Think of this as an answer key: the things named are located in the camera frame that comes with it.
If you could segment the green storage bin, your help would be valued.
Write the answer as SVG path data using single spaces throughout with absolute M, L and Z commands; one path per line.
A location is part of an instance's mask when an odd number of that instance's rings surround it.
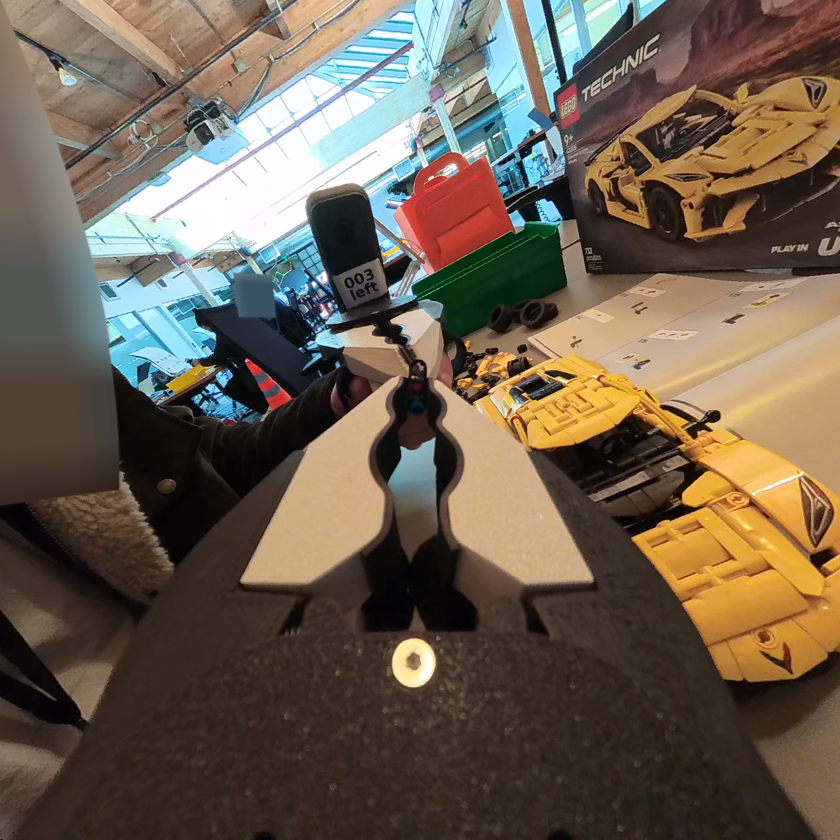
M 546 298 L 566 286 L 557 225 L 527 223 L 416 281 L 412 292 L 441 303 L 445 326 L 464 338 L 485 327 L 497 305 Z

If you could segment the pile of black brick parts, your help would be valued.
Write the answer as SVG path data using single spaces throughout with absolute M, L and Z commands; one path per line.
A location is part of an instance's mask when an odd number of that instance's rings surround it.
M 461 339 L 451 339 L 447 350 L 452 350 L 453 390 L 470 404 L 486 396 L 494 386 L 534 366 L 534 360 L 524 354 L 474 349 L 470 341 Z

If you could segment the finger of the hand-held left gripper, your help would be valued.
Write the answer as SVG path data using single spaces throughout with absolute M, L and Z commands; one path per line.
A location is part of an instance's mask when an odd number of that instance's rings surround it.
M 440 323 L 427 313 L 404 313 L 402 334 L 408 338 L 408 348 L 425 363 L 427 378 L 438 378 L 445 348 Z
M 375 334 L 375 327 L 355 327 L 340 333 L 343 363 L 350 373 L 370 382 L 407 378 L 410 364 L 400 345 Z

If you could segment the orange traffic cone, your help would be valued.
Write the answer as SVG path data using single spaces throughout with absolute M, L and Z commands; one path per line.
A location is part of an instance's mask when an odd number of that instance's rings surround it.
M 274 411 L 291 401 L 291 395 L 260 367 L 258 367 L 255 362 L 250 359 L 246 359 L 245 364 L 248 371 L 254 377 L 261 395 L 266 400 L 268 411 Z

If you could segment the grey desk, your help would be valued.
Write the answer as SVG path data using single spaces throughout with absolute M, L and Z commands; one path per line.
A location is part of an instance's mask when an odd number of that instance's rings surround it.
M 583 249 L 573 223 L 561 225 L 563 266 L 567 287 L 553 295 L 560 315 L 615 295 L 615 286 L 636 275 L 588 276 Z M 732 272 L 803 277 L 829 274 L 837 268 L 736 269 L 712 273 L 695 269 L 678 274 L 706 277 Z M 734 405 L 725 405 L 726 393 L 674 400 L 703 411 L 719 411 L 717 427 L 725 427 L 799 466 L 838 495 L 838 367 L 828 361 L 806 370 L 794 359 L 794 375 L 771 381 L 759 393 L 748 395 L 743 381 L 735 383 Z M 793 802 L 819 838 L 838 838 L 838 654 L 797 679 L 729 681 L 739 700 L 751 737 Z

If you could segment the person's left hand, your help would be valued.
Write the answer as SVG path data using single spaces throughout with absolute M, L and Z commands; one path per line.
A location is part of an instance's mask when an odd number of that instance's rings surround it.
M 454 372 L 448 354 L 444 352 L 437 381 L 449 390 L 453 389 Z M 334 386 L 331 395 L 331 405 L 336 417 L 342 417 L 373 393 L 367 379 L 350 374 L 350 378 L 342 385 Z M 434 436 L 432 428 L 424 417 L 411 417 L 405 421 L 399 430 L 400 445 L 415 450 Z

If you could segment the red storage bin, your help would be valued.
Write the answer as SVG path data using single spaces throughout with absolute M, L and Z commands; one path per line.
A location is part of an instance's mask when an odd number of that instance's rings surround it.
M 488 161 L 469 163 L 454 152 L 419 171 L 394 219 L 431 272 L 515 232 Z

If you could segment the yellow toy brick car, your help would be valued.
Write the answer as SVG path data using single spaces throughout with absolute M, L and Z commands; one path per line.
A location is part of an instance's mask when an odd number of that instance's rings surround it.
M 797 679 L 839 650 L 838 495 L 725 427 L 578 355 L 471 397 L 549 456 L 664 578 L 722 678 Z

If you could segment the toy car box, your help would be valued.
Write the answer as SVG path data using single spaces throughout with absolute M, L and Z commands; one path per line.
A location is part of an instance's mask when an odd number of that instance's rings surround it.
M 838 267 L 838 1 L 663 2 L 556 100 L 589 273 Z

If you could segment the instruction booklet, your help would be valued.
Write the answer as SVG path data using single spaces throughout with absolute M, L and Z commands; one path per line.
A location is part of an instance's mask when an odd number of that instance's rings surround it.
M 750 396 L 806 370 L 838 367 L 838 270 L 805 276 L 657 273 L 615 295 L 567 308 L 528 343 L 545 358 L 575 355 L 626 375 L 662 402 L 726 393 Z

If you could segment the black office chair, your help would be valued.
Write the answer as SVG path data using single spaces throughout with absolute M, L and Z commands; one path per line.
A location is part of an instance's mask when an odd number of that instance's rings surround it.
M 307 359 L 302 373 L 327 375 L 337 370 L 335 359 L 326 359 L 316 344 L 317 332 L 314 325 L 306 318 L 296 294 L 291 289 L 282 290 L 272 284 L 274 299 L 274 317 L 269 325 L 279 335 L 298 349 Z

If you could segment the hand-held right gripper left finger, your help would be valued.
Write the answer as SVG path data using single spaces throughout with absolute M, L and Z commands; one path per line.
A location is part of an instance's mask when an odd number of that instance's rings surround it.
M 243 588 L 330 599 L 353 627 L 411 624 L 409 561 L 389 480 L 402 458 L 389 380 L 304 451 L 240 577 Z

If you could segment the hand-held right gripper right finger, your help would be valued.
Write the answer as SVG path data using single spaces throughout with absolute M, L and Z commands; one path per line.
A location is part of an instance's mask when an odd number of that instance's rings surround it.
M 426 629 L 468 631 L 502 602 L 592 589 L 594 572 L 526 449 L 437 382 L 427 407 L 437 531 L 413 562 Z

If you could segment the person's left forearm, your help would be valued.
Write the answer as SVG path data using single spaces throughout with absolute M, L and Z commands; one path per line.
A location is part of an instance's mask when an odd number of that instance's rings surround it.
M 350 373 L 339 367 L 256 423 L 225 425 L 198 417 L 201 450 L 215 474 L 238 497 L 249 494 L 289 455 L 303 450 L 343 416 L 340 388 Z

